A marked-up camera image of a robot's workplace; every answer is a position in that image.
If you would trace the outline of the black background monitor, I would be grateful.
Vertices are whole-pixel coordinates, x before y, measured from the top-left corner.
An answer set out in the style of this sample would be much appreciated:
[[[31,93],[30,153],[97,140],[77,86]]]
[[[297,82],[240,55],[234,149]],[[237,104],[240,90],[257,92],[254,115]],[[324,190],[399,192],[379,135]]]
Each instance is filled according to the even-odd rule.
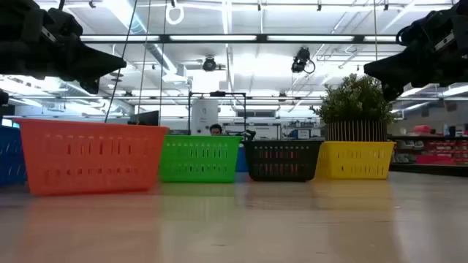
[[[131,115],[127,123],[129,125],[158,126],[159,111],[155,110],[146,113],[138,113],[135,115]]]

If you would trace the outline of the black aluminium table frame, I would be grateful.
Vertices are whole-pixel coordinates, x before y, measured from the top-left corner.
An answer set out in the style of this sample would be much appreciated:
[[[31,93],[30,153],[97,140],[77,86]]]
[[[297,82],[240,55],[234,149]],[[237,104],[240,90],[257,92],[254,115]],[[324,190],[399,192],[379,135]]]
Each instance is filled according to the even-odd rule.
[[[390,171],[468,178],[468,166],[459,165],[391,164]]]

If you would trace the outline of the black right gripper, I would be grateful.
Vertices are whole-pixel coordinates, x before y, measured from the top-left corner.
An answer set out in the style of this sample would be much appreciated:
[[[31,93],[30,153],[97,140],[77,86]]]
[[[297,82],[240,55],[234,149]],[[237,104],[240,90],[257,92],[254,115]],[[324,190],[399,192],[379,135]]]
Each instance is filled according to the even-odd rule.
[[[367,63],[364,73],[382,84],[386,101],[402,94],[402,86],[468,82],[468,0],[434,10],[402,28],[396,41],[405,50]]]

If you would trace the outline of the green plant in ribbed pot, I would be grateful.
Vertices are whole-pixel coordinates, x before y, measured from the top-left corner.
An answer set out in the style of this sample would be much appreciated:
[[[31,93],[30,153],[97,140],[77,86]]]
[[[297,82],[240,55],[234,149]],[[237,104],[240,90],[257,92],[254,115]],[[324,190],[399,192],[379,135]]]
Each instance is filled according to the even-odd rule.
[[[385,142],[395,119],[380,82],[351,74],[338,85],[325,84],[326,95],[312,111],[325,124],[327,141]]]

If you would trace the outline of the yellow plastic slotted basket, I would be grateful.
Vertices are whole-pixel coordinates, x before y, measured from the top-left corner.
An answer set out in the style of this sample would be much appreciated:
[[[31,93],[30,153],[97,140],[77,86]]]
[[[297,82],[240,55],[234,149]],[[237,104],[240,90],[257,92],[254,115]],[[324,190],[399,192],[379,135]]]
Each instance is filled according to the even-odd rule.
[[[314,178],[386,180],[394,145],[394,142],[324,142]]]

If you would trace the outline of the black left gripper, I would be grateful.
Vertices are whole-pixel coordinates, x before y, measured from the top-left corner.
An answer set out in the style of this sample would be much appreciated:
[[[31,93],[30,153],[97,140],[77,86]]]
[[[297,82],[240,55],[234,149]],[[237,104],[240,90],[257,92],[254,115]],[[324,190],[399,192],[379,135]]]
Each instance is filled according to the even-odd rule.
[[[62,77],[98,94],[99,78],[127,63],[83,44],[82,27],[63,11],[66,0],[57,1],[45,10],[34,0],[0,0],[0,74]]]

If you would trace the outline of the green plastic slotted basket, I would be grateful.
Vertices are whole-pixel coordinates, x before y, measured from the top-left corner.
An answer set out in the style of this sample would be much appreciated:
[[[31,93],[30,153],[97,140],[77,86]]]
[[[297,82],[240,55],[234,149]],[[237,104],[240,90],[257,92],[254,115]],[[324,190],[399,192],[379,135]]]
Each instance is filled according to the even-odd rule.
[[[238,136],[167,135],[158,176],[164,183],[234,183]]]

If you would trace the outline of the black plastic slotted basket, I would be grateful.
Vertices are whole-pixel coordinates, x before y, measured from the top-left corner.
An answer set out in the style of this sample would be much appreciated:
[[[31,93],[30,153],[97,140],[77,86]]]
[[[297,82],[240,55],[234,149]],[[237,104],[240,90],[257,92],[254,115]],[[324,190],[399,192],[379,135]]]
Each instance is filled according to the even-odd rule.
[[[254,181],[306,182],[314,178],[322,141],[246,141],[249,177]]]

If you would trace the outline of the overhead light bar frame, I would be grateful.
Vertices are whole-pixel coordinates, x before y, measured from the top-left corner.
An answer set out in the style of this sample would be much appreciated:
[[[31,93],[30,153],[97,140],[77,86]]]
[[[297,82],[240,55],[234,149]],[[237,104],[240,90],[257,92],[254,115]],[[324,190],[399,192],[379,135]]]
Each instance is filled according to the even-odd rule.
[[[304,44],[396,44],[393,35],[346,34],[149,34],[83,35],[86,44],[147,43],[304,43]]]

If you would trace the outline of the orange plastic slotted basket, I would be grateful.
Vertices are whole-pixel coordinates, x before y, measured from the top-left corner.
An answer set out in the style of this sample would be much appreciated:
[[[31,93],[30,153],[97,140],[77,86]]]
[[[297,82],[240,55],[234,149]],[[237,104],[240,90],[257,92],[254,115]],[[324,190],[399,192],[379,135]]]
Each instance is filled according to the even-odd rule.
[[[35,195],[147,191],[156,173],[163,126],[21,118],[29,191]]]

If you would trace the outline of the white cylindrical tank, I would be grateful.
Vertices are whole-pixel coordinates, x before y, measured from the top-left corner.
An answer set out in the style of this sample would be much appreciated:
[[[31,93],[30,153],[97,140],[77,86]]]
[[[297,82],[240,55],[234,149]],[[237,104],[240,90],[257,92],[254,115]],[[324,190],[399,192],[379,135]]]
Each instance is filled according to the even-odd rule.
[[[210,135],[210,127],[219,122],[219,103],[214,99],[195,99],[191,106],[191,135]]]

